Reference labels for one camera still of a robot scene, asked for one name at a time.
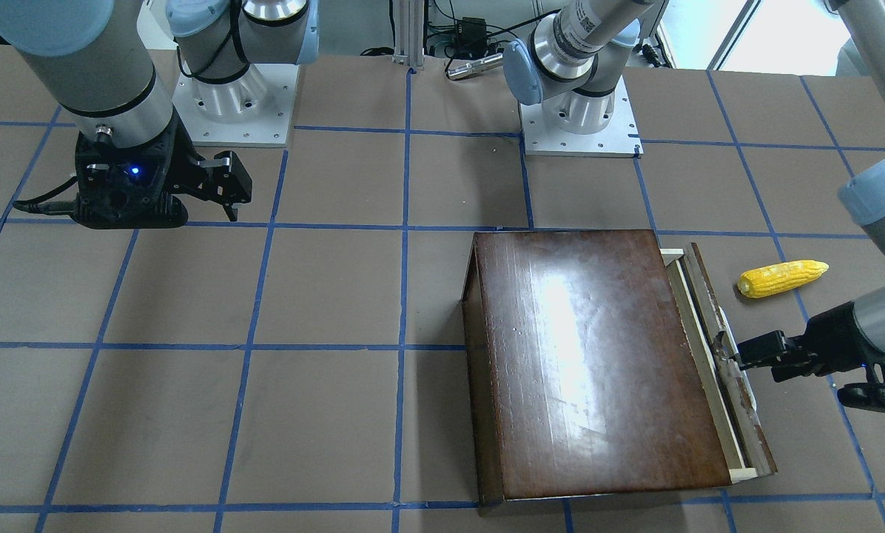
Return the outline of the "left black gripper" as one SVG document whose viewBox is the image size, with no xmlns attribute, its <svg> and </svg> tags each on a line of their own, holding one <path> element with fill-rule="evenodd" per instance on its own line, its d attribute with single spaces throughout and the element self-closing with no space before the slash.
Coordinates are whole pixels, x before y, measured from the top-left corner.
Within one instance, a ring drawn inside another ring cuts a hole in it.
<svg viewBox="0 0 885 533">
<path fill-rule="evenodd" d="M 885 414 L 885 301 L 848 301 L 822 312 L 802 337 L 771 331 L 739 342 L 737 361 L 741 370 L 771 367 L 776 383 L 862 369 L 864 381 L 842 386 L 838 401 Z"/>
</svg>

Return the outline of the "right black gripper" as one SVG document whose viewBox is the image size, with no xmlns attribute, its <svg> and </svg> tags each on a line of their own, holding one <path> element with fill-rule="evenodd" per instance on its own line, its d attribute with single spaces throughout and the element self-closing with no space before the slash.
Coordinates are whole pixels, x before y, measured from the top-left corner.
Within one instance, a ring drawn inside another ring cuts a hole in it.
<svg viewBox="0 0 885 533">
<path fill-rule="evenodd" d="M 252 200 L 251 175 L 239 155 L 226 150 L 203 161 L 180 122 L 170 122 L 151 141 L 128 148 L 81 133 L 75 171 L 73 220 L 91 229 L 169 229 L 186 220 L 237 222 L 239 204 Z"/>
</svg>

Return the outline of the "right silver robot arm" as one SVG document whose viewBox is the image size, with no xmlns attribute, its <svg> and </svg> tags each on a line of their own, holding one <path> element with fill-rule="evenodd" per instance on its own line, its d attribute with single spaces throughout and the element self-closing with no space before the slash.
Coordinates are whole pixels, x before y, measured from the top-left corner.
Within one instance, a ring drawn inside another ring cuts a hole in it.
<svg viewBox="0 0 885 533">
<path fill-rule="evenodd" d="M 155 69 L 138 1 L 0 1 L 0 36 L 78 128 L 74 171 L 13 209 L 90 229 L 168 229 L 182 195 L 231 222 L 252 199 L 236 146 L 288 141 L 298 67 L 320 53 L 315 1 L 169 1 L 180 75 Z"/>
</svg>

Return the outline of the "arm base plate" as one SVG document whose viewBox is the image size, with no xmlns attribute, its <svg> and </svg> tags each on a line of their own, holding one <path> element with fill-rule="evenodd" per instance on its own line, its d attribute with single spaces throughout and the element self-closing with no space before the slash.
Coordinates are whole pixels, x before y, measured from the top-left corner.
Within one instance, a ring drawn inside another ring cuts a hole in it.
<svg viewBox="0 0 885 533">
<path fill-rule="evenodd" d="M 228 84 L 180 76 L 173 105 L 196 146 L 287 148 L 298 78 L 293 64 L 253 64 Z"/>
<path fill-rule="evenodd" d="M 525 151 L 540 156 L 638 158 L 645 153 L 624 78 L 608 95 L 574 91 L 518 105 Z"/>
</svg>

